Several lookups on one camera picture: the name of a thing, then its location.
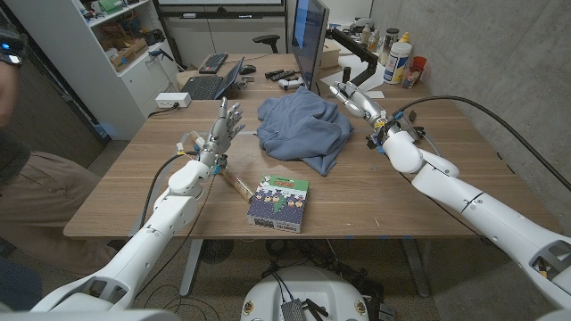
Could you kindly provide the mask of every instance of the black keyboard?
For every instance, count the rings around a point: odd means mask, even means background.
[[[193,79],[195,91],[190,94],[193,100],[211,100],[216,97],[223,77],[196,77]]]
[[[228,58],[227,53],[213,53],[210,58],[201,66],[198,73],[215,74],[222,67],[222,63]]]

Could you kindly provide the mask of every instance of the khaki pants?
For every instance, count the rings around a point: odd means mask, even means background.
[[[100,241],[71,239],[63,228],[98,182],[73,161],[33,152],[20,174],[0,186],[0,237],[72,274],[95,272],[116,251]]]

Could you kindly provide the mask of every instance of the white power strip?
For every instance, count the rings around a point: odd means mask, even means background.
[[[178,107],[188,107],[192,101],[189,93],[160,93],[154,99],[159,105],[159,108],[170,108],[178,103]]]

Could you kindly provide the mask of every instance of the monitor screen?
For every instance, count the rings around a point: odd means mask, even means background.
[[[317,81],[328,15],[329,9],[319,0],[297,2],[292,49],[308,89]]]

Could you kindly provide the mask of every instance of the computer mouse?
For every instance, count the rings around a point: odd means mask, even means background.
[[[256,67],[252,65],[244,65],[242,68],[240,68],[240,75],[247,75],[253,72],[256,72]]]

